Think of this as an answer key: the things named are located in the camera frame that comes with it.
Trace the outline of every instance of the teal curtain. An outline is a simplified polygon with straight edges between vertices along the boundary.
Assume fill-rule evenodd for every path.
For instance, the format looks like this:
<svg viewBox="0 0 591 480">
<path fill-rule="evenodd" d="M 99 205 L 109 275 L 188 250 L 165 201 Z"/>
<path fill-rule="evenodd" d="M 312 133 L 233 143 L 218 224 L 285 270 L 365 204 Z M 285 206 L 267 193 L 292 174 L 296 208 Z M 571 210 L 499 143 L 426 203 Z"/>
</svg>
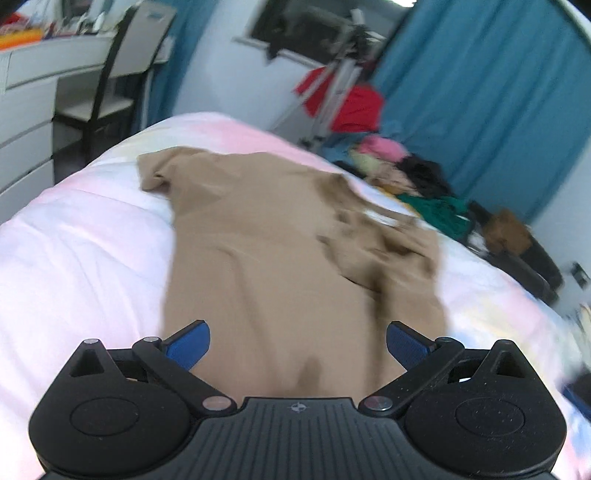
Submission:
<svg viewBox="0 0 591 480">
<path fill-rule="evenodd" d="M 591 135 L 589 40 L 555 0 L 418 0 L 373 84 L 381 135 L 529 221 Z M 326 156 L 354 138 L 333 138 Z"/>
<path fill-rule="evenodd" d="M 217 5 L 217 0 L 158 1 L 177 9 L 177 15 L 168 33 L 175 38 L 175 44 L 170 60 L 155 67 L 148 125 L 172 115 L 191 57 Z"/>
</svg>

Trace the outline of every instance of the bed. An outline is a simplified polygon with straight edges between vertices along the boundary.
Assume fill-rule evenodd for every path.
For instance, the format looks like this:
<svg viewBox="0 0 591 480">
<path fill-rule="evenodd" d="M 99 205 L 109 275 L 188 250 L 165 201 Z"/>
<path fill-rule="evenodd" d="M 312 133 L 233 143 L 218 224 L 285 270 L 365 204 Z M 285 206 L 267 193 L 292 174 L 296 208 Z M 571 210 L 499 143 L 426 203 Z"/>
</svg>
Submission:
<svg viewBox="0 0 591 480">
<path fill-rule="evenodd" d="M 171 260 L 172 212 L 140 191 L 136 158 L 175 145 L 219 153 L 268 151 L 322 170 L 321 158 L 217 113 L 170 118 L 127 139 L 0 226 L 0 478 L 42 474 L 27 435 L 36 403 L 81 340 L 127 348 L 158 335 Z M 409 213 L 351 177 L 369 200 Z M 513 279 L 440 236 L 438 295 L 449 336 L 469 348 L 516 341 L 569 425 L 554 468 L 561 480 L 591 478 L 591 425 L 558 391 L 581 354 L 564 321 Z"/>
</svg>

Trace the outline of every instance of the floor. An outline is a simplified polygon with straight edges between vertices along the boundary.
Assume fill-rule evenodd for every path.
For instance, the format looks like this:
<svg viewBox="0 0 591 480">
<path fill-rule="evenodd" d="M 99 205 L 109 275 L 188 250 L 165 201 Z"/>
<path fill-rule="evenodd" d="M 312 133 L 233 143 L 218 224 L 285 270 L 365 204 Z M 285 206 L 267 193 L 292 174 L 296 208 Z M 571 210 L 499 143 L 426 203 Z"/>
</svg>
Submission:
<svg viewBox="0 0 591 480">
<path fill-rule="evenodd" d="M 120 140 L 119 135 L 97 132 L 92 149 L 93 160 L 119 143 Z M 84 167 L 86 167 L 86 162 L 80 151 L 80 142 L 68 145 L 53 154 L 53 178 L 56 184 Z"/>
</svg>

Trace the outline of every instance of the brown shirt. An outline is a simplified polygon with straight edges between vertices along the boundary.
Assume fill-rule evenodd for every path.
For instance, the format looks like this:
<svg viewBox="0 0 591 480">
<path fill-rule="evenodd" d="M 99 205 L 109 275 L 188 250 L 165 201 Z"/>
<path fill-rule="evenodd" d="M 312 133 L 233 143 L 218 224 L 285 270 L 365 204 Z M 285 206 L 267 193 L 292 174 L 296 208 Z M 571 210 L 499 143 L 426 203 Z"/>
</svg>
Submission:
<svg viewBox="0 0 591 480">
<path fill-rule="evenodd" d="M 344 177 L 188 147 L 142 155 L 139 169 L 143 189 L 168 186 L 175 213 L 163 335 L 207 321 L 193 372 L 238 403 L 357 402 L 404 372 L 385 347 L 390 321 L 445 334 L 435 232 L 368 204 Z"/>
</svg>

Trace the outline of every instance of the chair seat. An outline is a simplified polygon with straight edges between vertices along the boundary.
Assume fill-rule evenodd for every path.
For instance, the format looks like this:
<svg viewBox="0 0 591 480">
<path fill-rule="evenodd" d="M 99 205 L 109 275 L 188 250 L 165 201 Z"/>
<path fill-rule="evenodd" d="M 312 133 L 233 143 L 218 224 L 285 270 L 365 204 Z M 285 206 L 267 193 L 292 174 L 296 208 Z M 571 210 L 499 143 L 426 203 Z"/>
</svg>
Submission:
<svg viewBox="0 0 591 480">
<path fill-rule="evenodd" d="M 92 114 L 92 105 L 95 101 L 94 92 L 85 98 L 59 99 L 56 102 L 56 113 L 59 115 L 75 118 L 88 122 Z M 134 101 L 118 95 L 105 96 L 100 106 L 99 118 L 104 118 L 113 113 L 127 110 L 134 104 Z"/>
</svg>

